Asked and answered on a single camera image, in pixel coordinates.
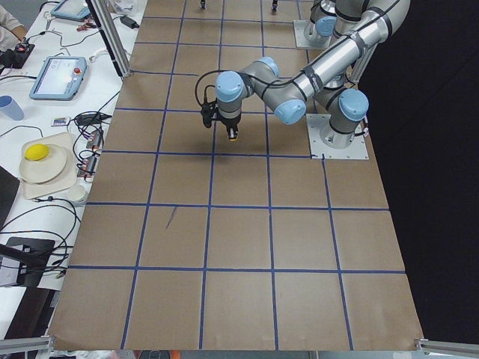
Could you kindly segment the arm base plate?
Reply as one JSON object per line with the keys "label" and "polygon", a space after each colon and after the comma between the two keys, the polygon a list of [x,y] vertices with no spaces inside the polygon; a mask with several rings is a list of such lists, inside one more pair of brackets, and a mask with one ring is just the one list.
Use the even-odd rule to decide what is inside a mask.
{"label": "arm base plate", "polygon": [[306,114],[308,136],[313,159],[368,160],[361,127],[350,134],[340,134],[330,126],[330,114]]}
{"label": "arm base plate", "polygon": [[326,49],[330,44],[331,37],[319,35],[310,20],[294,20],[293,30],[299,49]]}

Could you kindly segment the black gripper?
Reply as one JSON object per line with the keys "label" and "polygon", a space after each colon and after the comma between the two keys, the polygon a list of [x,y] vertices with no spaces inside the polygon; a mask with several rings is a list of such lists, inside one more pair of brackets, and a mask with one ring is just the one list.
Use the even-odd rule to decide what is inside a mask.
{"label": "black gripper", "polygon": [[238,139],[239,130],[237,124],[241,118],[242,100],[236,99],[232,102],[224,102],[219,99],[218,109],[222,122],[227,125],[228,139]]}

